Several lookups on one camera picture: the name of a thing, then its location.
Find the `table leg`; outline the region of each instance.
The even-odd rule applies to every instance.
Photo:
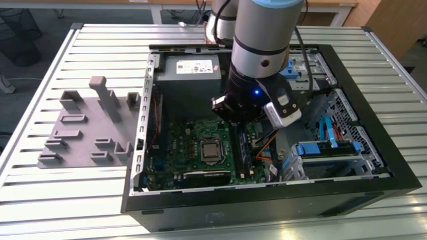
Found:
[[[152,24],[162,24],[162,5],[160,4],[151,4],[150,5],[151,16],[152,16]]]
[[[351,10],[352,10],[351,6],[342,6],[339,8],[339,12],[335,14],[334,20],[331,22],[331,27],[343,26]]]

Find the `power supply label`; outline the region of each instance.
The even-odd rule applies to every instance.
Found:
[[[214,73],[212,60],[183,60],[176,62],[176,74]]]

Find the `metal grating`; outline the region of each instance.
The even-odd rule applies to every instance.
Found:
[[[84,97],[90,77],[104,75],[118,96],[143,91],[148,45],[204,43],[203,28],[178,25],[86,24],[70,31],[0,158],[0,239],[426,239],[427,106],[412,79],[399,69],[375,36],[360,28],[302,27],[307,44],[331,44],[370,105],[426,186],[342,217],[264,223],[163,234],[120,215],[126,167],[36,168],[64,90]]]

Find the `floor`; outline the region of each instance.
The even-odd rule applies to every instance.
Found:
[[[18,67],[0,54],[0,73],[8,79],[42,79],[44,77],[72,23],[154,23],[150,10],[67,9],[62,19],[56,18],[52,9],[32,9],[31,12],[43,32],[43,36],[35,41],[42,52],[42,60],[30,67]],[[184,13],[176,13],[176,15],[186,21],[191,19],[194,13],[195,11],[188,10]],[[162,20],[164,24],[178,24],[180,21],[176,17],[172,18],[167,11],[162,11]],[[422,42],[416,42],[400,63],[404,67],[415,67],[411,75],[418,84],[427,90],[427,47],[423,47]],[[14,132],[40,83],[35,79],[16,79],[11,82],[16,87],[15,94],[0,92],[0,132]],[[7,142],[8,137],[0,135],[0,147],[4,147]]]

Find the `screw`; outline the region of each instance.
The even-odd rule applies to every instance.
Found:
[[[262,62],[260,62],[260,65],[262,65],[263,67],[267,67],[267,66],[270,65],[270,61],[268,61],[268,60],[262,61]]]

